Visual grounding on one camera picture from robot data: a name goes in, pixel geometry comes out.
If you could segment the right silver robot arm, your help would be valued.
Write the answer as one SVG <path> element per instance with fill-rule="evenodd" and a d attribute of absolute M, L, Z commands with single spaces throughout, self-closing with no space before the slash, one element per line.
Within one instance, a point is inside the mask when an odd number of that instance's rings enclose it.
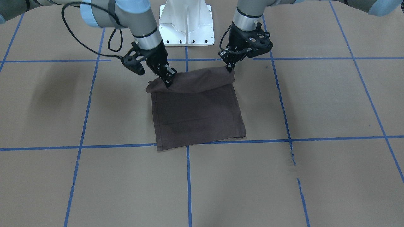
<path fill-rule="evenodd" d="M 132 48 L 124 56 L 105 55 L 117 58 L 128 70 L 143 75 L 142 62 L 169 87 L 177 71 L 168 61 L 168 53 L 158 30 L 156 19 L 148 0 L 2 0 L 0 2 L 1 24 L 40 6 L 61 5 L 62 21 L 71 36 L 85 49 L 102 56 L 81 42 L 68 25 L 65 17 L 70 6 L 80 9 L 82 20 L 90 27 L 113 28 L 115 31 L 129 29 L 134 38 Z"/>

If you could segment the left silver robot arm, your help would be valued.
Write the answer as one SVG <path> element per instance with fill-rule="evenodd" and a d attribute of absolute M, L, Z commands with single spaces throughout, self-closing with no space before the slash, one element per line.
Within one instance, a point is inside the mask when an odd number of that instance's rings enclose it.
<path fill-rule="evenodd" d="M 245 57 L 254 58 L 270 52 L 273 43 L 270 33 L 265 32 L 259 22 L 267 7 L 283 4 L 298 4 L 300 0 L 239 0 L 231 25 L 225 33 L 229 41 L 225 48 L 220 47 L 218 55 L 226 63 L 228 72 Z M 383 17 L 395 10 L 401 0 L 342 0 L 342 4 Z"/>

